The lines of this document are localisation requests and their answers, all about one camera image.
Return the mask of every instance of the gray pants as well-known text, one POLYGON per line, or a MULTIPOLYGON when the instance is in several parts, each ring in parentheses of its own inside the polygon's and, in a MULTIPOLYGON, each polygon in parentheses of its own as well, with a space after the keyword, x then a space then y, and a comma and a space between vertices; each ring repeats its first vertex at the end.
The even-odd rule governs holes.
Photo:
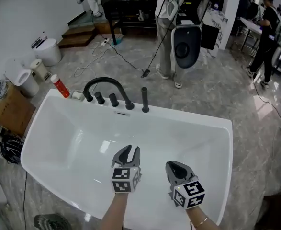
MULTIPOLYGON (((157 37, 158 37, 158 43, 163 40, 165 33, 165 39, 163 43, 161 44, 159 48, 159 63, 160 63, 160 71, 162 74, 170 76, 171 75, 171 31, 174 28, 174 25, 172 24, 167 31, 167 28, 169 27, 171 21, 168 19, 157 19, 157 37)), ((173 80, 177 83, 180 83, 181 77, 183 75, 184 69, 180 68, 175 63, 175 74, 173 80)))

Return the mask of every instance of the gray tile floor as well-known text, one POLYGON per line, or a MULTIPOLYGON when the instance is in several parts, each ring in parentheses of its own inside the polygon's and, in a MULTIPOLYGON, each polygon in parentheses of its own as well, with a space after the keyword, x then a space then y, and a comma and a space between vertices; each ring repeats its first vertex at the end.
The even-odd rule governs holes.
MULTIPOLYGON (((263 90, 259 80, 254 85, 241 69, 241 65, 249 63, 249 58, 236 51, 225 50, 219 51, 217 58, 201 55, 196 65, 186 72, 183 88, 178 90, 174 88, 173 81, 162 80, 158 76, 154 69, 157 59, 149 76, 141 79, 140 71, 132 69, 114 50, 108 50, 104 57, 91 64, 95 74, 86 69, 81 76, 73 77, 76 68, 85 67, 98 57, 92 56, 92 47, 95 42, 101 41, 98 35, 86 48, 64 50, 62 61, 49 70, 57 73, 70 89, 82 90, 95 74, 97 77, 107 76, 117 79, 134 102, 141 103, 140 90, 146 86, 150 105, 232 120, 233 171, 221 227, 224 230, 252 229, 263 196, 281 191, 281 120, 271 105, 260 100, 255 86, 260 96, 272 102, 281 114, 281 76, 273 75, 270 88, 263 90)), ((108 47, 97 48, 94 54, 108 47)), ((154 38, 125 36, 117 51, 135 67, 144 69, 156 48, 154 38)), ((50 88, 53 88, 51 83, 40 84, 40 92, 33 98, 37 107, 50 88)), ((104 95, 114 92, 120 96, 115 88, 109 88, 109 85, 101 83, 96 90, 104 95)), ((10 223, 11 229, 24 229, 25 171, 21 165, 5 162, 0 165, 0 182, 10 203, 9 208, 0 208, 0 215, 10 223)), ((28 175, 25 200, 27 229, 35 229, 35 215, 50 213, 62 214, 76 230, 96 229, 99 222, 91 217, 88 223, 83 212, 57 198, 28 175)))

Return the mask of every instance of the wooden step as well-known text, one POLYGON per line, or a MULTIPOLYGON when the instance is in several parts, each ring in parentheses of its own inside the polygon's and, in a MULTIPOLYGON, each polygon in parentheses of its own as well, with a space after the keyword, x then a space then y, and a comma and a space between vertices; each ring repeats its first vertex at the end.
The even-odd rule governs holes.
POLYGON ((67 37, 60 41, 58 46, 59 48, 86 47, 95 36, 96 33, 76 37, 67 37))
POLYGON ((95 27, 93 25, 81 26, 76 28, 71 28, 62 34, 63 38, 68 37, 76 37, 76 36, 83 36, 83 35, 91 35, 95 31, 95 27))

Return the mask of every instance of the black faucet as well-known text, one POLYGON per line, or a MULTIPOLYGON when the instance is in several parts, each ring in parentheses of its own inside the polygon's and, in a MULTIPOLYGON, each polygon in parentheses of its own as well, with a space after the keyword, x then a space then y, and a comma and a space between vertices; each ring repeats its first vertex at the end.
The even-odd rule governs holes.
POLYGON ((89 93, 89 88, 96 84, 96 83, 99 83, 99 82, 109 82, 109 83, 112 83, 113 85, 115 85, 120 94, 122 95, 122 97, 124 98, 125 100, 125 107, 127 110, 132 110, 134 108, 134 103, 130 101, 130 99, 127 97, 122 85, 120 84, 120 82, 118 82, 117 80, 115 79, 112 79, 112 78, 106 78, 106 77, 102 77, 102 78, 95 78, 91 81, 89 81, 86 85, 85 85, 85 88, 84 88, 84 91, 83 91, 83 95, 85 96, 86 100, 88 102, 91 102, 93 100, 93 97, 91 96, 91 94, 89 93))

